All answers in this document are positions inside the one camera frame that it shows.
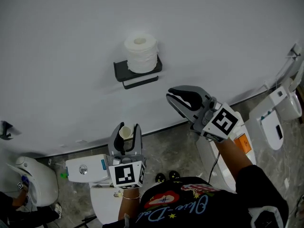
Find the toilet paper roll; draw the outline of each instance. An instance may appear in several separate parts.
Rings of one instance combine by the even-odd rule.
[[[149,34],[130,36],[124,46],[127,51],[128,68],[143,74],[152,71],[157,64],[157,40]]]

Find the toilet tank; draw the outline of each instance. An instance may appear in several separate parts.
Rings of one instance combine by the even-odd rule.
[[[110,178],[105,154],[67,160],[66,171],[68,179],[74,182],[98,182]]]

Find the black slipper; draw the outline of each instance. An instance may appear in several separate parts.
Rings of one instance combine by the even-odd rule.
[[[165,182],[166,181],[166,177],[164,174],[162,173],[158,173],[155,177],[155,182]]]
[[[181,175],[177,172],[177,171],[171,171],[169,173],[169,179],[170,180],[174,180],[174,179],[177,179],[177,178],[180,178]]]

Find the forearm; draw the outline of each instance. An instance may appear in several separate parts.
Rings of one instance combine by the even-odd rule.
[[[21,189],[21,193],[19,194],[19,196],[16,199],[13,198],[13,207],[15,207],[16,209],[21,207],[25,202],[26,195],[27,191]]]
[[[215,144],[234,180],[237,179],[238,172],[242,168],[252,165],[250,159],[248,159],[244,152],[240,150],[231,139],[227,139],[223,143],[215,142]]]
[[[123,200],[120,205],[118,220],[124,219],[124,214],[129,215],[130,218],[136,218],[139,207],[139,189],[129,189],[123,192]]]

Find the black pants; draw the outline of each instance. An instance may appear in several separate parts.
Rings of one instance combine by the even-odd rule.
[[[38,211],[21,212],[15,211],[9,216],[10,228],[35,228],[50,223],[59,218],[59,215],[50,207],[39,208]]]

